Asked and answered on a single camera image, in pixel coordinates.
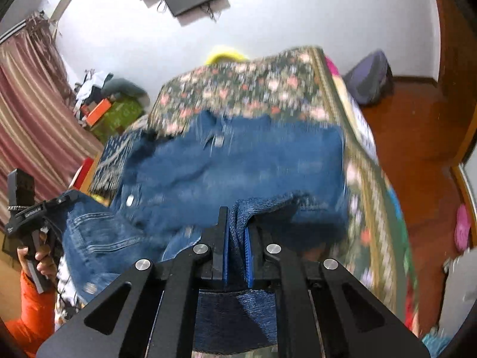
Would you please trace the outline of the person's left hand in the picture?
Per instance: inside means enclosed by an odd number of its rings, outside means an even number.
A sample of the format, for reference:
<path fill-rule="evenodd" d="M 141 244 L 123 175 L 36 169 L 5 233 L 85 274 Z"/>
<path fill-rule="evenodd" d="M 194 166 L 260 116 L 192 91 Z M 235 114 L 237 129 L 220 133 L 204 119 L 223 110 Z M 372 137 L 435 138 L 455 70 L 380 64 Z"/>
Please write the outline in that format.
<path fill-rule="evenodd" d="M 43 232 L 40 232 L 41 246 L 35 253 L 35 259 L 38 261 L 36 270 L 38 270 L 41 275 L 45 276 L 49 280 L 54 280 L 58 273 L 58 267 L 53 261 L 51 249 L 46 243 L 46 238 L 47 235 Z M 17 248 L 18 261 L 23 269 L 23 272 L 26 276 L 32 279 L 32 274 L 30 273 L 27 265 L 27 252 L 28 248 L 26 246 L 20 246 Z"/>

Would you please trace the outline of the orange left sleeve forearm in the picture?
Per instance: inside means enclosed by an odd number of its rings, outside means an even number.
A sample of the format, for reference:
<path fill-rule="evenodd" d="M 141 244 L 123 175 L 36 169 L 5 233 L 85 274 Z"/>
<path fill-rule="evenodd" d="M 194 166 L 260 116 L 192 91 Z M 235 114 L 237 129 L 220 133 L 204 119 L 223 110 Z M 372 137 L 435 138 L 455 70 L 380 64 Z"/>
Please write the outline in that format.
<path fill-rule="evenodd" d="M 21 315 L 6 323 L 16 343 L 28 357 L 35 357 L 41 344 L 54 332 L 56 293 L 38 293 L 35 284 L 22 271 L 20 275 Z"/>

